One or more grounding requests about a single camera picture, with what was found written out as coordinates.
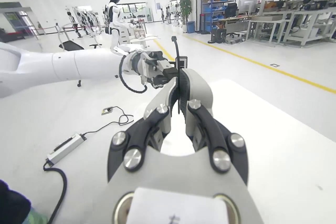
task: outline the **blue trash bin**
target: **blue trash bin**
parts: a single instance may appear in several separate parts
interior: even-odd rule
[[[194,33],[195,32],[195,22],[191,21],[191,22],[187,22],[187,33]]]

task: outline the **metal screw cap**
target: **metal screw cap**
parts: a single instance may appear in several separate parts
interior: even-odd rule
[[[164,114],[167,112],[168,107],[165,104],[161,104],[159,105],[156,110],[160,113],[160,114]]]
[[[126,139],[126,134],[125,132],[118,132],[115,135],[113,135],[112,137],[112,143],[115,146],[119,146],[120,144],[122,144]]]
[[[234,146],[236,146],[238,148],[244,147],[245,141],[244,141],[244,139],[242,138],[241,135],[232,134],[230,138],[231,138],[231,141],[232,141]]]
[[[147,119],[148,116],[150,116],[150,114],[153,112],[153,110],[146,110],[144,113],[144,119]]]
[[[213,163],[221,171],[227,171],[231,167],[231,159],[223,150],[216,150],[212,154]]]
[[[189,101],[189,106],[193,109],[193,110],[197,110],[201,107],[201,101],[193,99],[191,101]]]
[[[128,170],[132,170],[139,165],[141,161],[141,152],[134,148],[127,151],[124,156],[124,167]]]

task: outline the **power cord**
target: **power cord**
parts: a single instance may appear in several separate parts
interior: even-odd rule
[[[124,126],[124,125],[127,125],[127,124],[130,124],[130,123],[134,122],[134,119],[130,121],[129,118],[128,118],[128,116],[131,116],[131,117],[134,117],[134,116],[131,115],[131,114],[125,114],[125,112],[124,112],[124,110],[122,108],[120,108],[118,106],[114,106],[114,107],[111,107],[110,109],[112,110],[115,107],[118,108],[118,109],[120,109],[123,112],[123,114],[119,117],[118,122],[117,121],[112,121],[112,122],[106,124],[105,126],[99,128],[96,131],[86,132],[86,133],[82,134],[81,136],[84,136],[84,135],[89,134],[89,133],[96,133],[96,132],[100,131],[101,129],[107,127],[108,125],[112,124],[112,123],[118,123],[119,126]],[[123,116],[125,116],[127,118],[126,122],[121,122],[121,118]],[[61,175],[61,177],[62,177],[62,180],[63,180],[63,189],[62,189],[62,193],[61,193],[60,199],[57,202],[57,205],[56,205],[56,207],[55,207],[55,209],[54,209],[51,217],[49,218],[47,224],[52,224],[52,222],[54,221],[54,218],[55,218],[55,216],[56,216],[56,214],[57,214],[57,212],[58,212],[58,210],[59,210],[59,208],[60,208],[60,206],[61,206],[61,204],[63,202],[63,199],[65,197],[66,188],[67,188],[67,179],[66,179],[65,173],[61,169],[59,169],[59,168],[52,168],[52,166],[53,166],[53,163],[47,159],[46,162],[45,162],[45,164],[43,165],[43,171],[54,171],[54,172],[59,173]]]
[[[63,189],[62,189],[61,197],[60,197],[59,201],[57,202],[57,205],[56,205],[56,207],[55,207],[55,209],[54,209],[54,211],[53,211],[53,213],[52,213],[52,215],[49,218],[48,223],[47,223],[47,224],[51,224],[54,221],[56,213],[59,210],[60,205],[63,202],[64,196],[65,196],[65,193],[66,193],[66,188],[67,188],[67,179],[66,179],[65,173],[61,169],[52,168],[52,167],[45,168],[47,164],[53,165],[51,161],[47,160],[46,163],[43,165],[43,170],[44,171],[54,171],[54,172],[57,172],[57,173],[59,173],[61,175],[62,180],[63,180]]]
[[[123,114],[119,117],[119,120],[118,120],[118,121],[112,121],[112,122],[106,124],[105,126],[99,128],[99,129],[97,129],[96,131],[93,131],[93,132],[86,132],[86,133],[84,133],[84,134],[82,134],[82,135],[85,136],[86,134],[96,133],[96,132],[100,131],[101,129],[107,127],[108,125],[112,124],[112,123],[117,123],[117,124],[119,124],[119,126],[125,126],[125,125],[128,125],[128,124],[134,122],[134,119],[130,121],[129,118],[128,118],[128,116],[131,116],[131,117],[134,117],[134,116],[131,115],[131,114],[125,114],[125,112],[124,112],[124,110],[123,110],[122,108],[120,108],[120,107],[118,107],[118,106],[114,106],[114,107],[111,107],[110,109],[113,109],[113,108],[115,108],[115,107],[118,108],[118,109],[120,109],[120,110],[123,112]],[[121,117],[123,117],[123,116],[125,116],[125,117],[127,118],[127,121],[126,121],[126,122],[121,122]]]
[[[124,85],[128,90],[130,90],[130,91],[132,91],[132,92],[134,92],[134,93],[139,93],[139,94],[141,94],[141,93],[146,92],[146,91],[147,91],[147,86],[146,86],[146,85],[144,86],[144,87],[145,87],[144,90],[142,90],[142,91],[137,91],[137,90],[134,90],[134,89],[132,89],[131,87],[129,87],[129,86],[126,84],[126,82],[124,81],[122,68],[123,68],[123,62],[124,62],[125,57],[126,57],[126,56],[123,56],[123,57],[122,57],[122,59],[121,59],[121,61],[120,61],[120,64],[119,64],[119,77],[120,77],[121,82],[123,83],[123,85]]]

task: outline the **potted plant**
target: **potted plant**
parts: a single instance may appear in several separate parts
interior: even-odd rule
[[[186,22],[188,21],[188,17],[192,11],[191,9],[191,0],[180,0],[181,6],[181,21],[182,21],[182,28],[183,31],[186,30]]]

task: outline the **yellow floor line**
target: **yellow floor line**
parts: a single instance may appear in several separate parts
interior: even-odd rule
[[[158,41],[156,39],[153,40],[155,42],[155,44],[161,49],[161,51],[166,55],[166,57],[168,58],[168,60],[170,61],[175,61],[175,58],[173,58],[166,50],[165,48],[163,48],[163,46],[161,46]]]
[[[211,48],[214,48],[214,49],[217,49],[217,50],[219,50],[219,51],[225,52],[225,53],[227,53],[227,54],[233,55],[233,56],[235,56],[235,57],[239,57],[239,58],[244,59],[244,60],[246,60],[246,61],[249,61],[249,62],[251,62],[251,63],[254,63],[254,64],[257,64],[257,65],[262,66],[262,67],[264,67],[264,68],[270,69],[270,70],[272,70],[272,71],[274,71],[274,72],[280,73],[280,74],[282,74],[282,75],[291,77],[291,78],[293,78],[293,79],[296,79],[296,80],[305,82],[305,83],[307,83],[307,84],[309,84],[309,85],[311,85],[311,86],[315,86],[315,87],[320,88],[320,89],[322,89],[322,90],[325,90],[325,91],[328,91],[328,92],[330,92],[330,93],[336,94],[336,90],[335,90],[335,89],[332,89],[332,88],[329,88],[329,87],[326,87],[326,86],[323,86],[323,85],[319,85],[319,84],[317,84],[317,83],[315,83],[315,82],[312,82],[312,81],[310,81],[310,80],[306,80],[306,79],[304,79],[304,78],[300,78],[300,77],[295,76],[295,75],[293,75],[293,74],[289,74],[289,73],[287,73],[287,72],[285,72],[285,71],[282,71],[282,70],[273,68],[273,67],[271,67],[271,66],[262,64],[262,63],[260,63],[260,62],[258,62],[258,61],[252,60],[252,59],[250,59],[250,58],[247,58],[247,57],[243,57],[243,56],[237,55],[237,54],[232,53],[232,52],[230,52],[230,51],[227,51],[227,50],[224,50],[224,49],[222,49],[222,48],[216,47],[216,46],[214,46],[214,45],[212,45],[212,44],[204,43],[204,42],[202,42],[202,41],[200,41],[200,40],[191,38],[191,37],[189,37],[189,36],[187,36],[187,35],[185,35],[185,34],[182,34],[182,35],[183,35],[184,37],[190,39],[190,40],[196,41],[196,42],[201,43],[201,44],[203,44],[203,45],[209,46],[209,47],[211,47]]]

